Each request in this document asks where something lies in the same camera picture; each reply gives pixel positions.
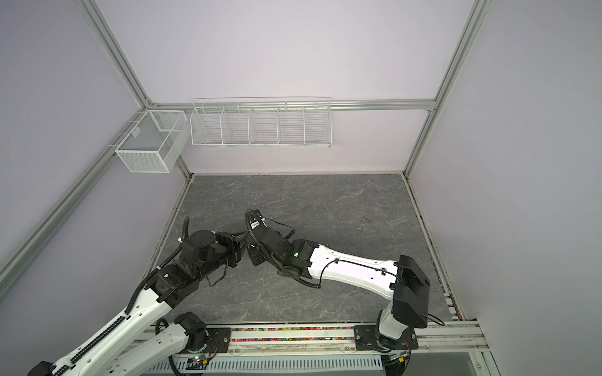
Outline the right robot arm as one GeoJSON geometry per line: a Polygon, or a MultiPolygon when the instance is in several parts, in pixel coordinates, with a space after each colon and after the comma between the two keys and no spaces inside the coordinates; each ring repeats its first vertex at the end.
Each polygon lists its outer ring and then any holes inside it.
{"type": "Polygon", "coordinates": [[[308,288],[319,289],[324,281],[334,280],[387,299],[371,334],[355,329],[359,349],[381,353],[417,349],[415,332],[428,326],[431,282],[413,258],[401,255],[391,261],[348,255],[314,241],[283,236],[257,210],[247,210],[244,218],[254,265],[270,263],[279,276],[308,288]]]}

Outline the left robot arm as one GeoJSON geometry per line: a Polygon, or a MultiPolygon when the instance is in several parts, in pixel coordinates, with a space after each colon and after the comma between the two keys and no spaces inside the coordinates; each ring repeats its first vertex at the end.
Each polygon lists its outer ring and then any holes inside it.
{"type": "Polygon", "coordinates": [[[102,329],[54,362],[42,361],[30,375],[102,375],[155,321],[163,318],[221,266],[241,260],[245,233],[188,232],[186,218],[176,250],[135,288],[128,304],[102,329]]]}

